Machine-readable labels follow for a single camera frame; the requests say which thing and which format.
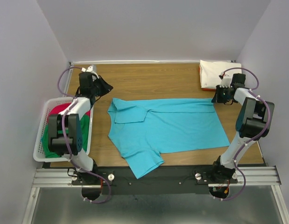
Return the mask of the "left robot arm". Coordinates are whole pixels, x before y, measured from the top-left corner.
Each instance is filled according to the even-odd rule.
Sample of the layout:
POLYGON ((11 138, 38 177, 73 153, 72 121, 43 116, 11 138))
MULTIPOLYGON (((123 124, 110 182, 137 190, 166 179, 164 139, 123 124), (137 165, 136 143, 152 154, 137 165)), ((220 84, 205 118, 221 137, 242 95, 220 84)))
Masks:
POLYGON ((82 172, 87 184, 98 179, 108 181, 98 174, 97 164, 83 149, 81 119, 90 111, 98 98, 108 94, 113 87, 94 71, 82 70, 79 74, 78 91, 71 104, 58 114, 48 117, 48 149, 65 157, 82 172))

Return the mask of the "cyan polo t shirt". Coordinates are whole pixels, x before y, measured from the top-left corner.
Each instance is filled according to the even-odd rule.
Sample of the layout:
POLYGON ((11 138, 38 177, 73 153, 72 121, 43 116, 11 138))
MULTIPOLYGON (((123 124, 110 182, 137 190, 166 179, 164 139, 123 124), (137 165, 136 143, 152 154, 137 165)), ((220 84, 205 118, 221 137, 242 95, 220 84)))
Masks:
POLYGON ((107 112, 108 137, 136 179, 163 164, 162 154, 230 145, 209 98, 113 98, 107 112))

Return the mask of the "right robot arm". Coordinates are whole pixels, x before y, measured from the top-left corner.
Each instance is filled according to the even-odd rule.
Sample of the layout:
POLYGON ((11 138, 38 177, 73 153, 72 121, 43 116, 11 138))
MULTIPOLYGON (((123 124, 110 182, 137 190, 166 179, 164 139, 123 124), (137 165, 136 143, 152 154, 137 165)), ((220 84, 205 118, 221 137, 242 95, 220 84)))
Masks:
POLYGON ((246 75, 232 76, 223 72, 216 86, 213 103, 239 103, 241 110, 235 124, 236 134, 228 149, 213 163, 210 179, 216 183, 229 181, 244 153, 260 138, 267 136, 275 104, 261 99, 245 87, 246 75))

